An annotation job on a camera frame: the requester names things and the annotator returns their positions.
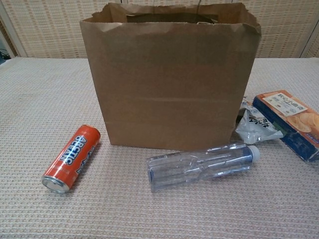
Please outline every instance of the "beige wall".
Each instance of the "beige wall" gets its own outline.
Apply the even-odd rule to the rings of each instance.
[[[79,20],[107,0],[0,0],[28,57],[86,57]],[[149,5],[197,4],[197,0],[127,0]],[[231,0],[202,0],[202,4]],[[300,57],[319,17],[319,0],[242,0],[262,26],[257,57]],[[307,57],[319,57],[319,37]]]

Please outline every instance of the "brown paper bag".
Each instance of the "brown paper bag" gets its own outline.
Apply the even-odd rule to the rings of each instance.
[[[261,38],[242,3],[109,3],[80,25],[111,144],[229,141]]]

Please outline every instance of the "can lid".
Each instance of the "can lid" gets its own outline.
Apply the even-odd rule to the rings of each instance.
[[[248,148],[250,149],[250,151],[253,154],[253,162],[258,161],[260,159],[259,149],[254,145],[250,145],[250,146],[248,146]]]
[[[61,180],[52,176],[42,176],[42,184],[55,193],[66,193],[69,187]]]

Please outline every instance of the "orange can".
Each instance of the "orange can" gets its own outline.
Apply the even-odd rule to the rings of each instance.
[[[81,173],[94,148],[100,132],[89,125],[81,126],[43,174],[45,187],[56,193],[66,193]]]

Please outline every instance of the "cracker box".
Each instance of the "cracker box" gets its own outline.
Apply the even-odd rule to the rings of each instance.
[[[253,105],[279,130],[304,161],[319,159],[319,114],[285,90],[257,95]]]

